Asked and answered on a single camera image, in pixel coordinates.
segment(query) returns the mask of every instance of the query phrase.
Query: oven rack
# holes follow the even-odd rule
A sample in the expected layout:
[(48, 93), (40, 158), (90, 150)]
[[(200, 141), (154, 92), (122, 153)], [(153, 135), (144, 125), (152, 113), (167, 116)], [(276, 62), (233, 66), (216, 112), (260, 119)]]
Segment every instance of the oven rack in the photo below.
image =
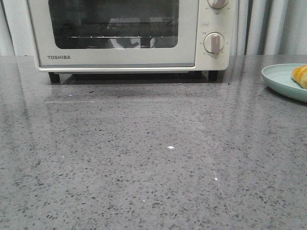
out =
[(65, 38), (152, 38), (178, 37), (173, 23), (84, 23), (74, 27), (65, 24), (56, 37)]

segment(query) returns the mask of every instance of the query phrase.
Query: white curtain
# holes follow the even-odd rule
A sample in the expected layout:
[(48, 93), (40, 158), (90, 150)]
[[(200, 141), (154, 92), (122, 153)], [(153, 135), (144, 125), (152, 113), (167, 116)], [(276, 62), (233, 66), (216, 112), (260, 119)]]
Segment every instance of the white curtain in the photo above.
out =
[[(32, 55), (23, 1), (0, 3), (0, 55)], [(307, 54), (306, 14), (307, 0), (237, 0), (231, 55)]]
[(307, 54), (307, 0), (238, 0), (232, 55)]
[(14, 49), (8, 30), (5, 14), (0, 1), (0, 56), (13, 56)]

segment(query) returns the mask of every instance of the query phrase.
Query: oven window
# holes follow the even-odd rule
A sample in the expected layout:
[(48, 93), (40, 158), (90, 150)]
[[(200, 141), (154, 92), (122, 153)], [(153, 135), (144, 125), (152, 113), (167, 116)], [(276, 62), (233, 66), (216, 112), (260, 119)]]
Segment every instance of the oven window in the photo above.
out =
[(179, 0), (49, 0), (60, 49), (172, 48)]

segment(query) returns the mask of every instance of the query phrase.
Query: oven door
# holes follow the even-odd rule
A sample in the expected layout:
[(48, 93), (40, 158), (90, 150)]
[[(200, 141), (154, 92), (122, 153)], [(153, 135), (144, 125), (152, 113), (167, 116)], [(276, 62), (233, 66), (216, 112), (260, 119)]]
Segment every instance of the oven door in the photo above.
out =
[(27, 0), (40, 68), (192, 67), (198, 0)]

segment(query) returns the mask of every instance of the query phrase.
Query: toshiba logo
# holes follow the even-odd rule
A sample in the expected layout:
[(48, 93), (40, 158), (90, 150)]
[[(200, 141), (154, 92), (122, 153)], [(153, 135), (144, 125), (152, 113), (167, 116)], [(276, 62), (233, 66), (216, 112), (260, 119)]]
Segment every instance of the toshiba logo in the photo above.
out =
[(58, 59), (71, 59), (69, 55), (50, 55), (47, 56), (49, 60), (58, 60)]

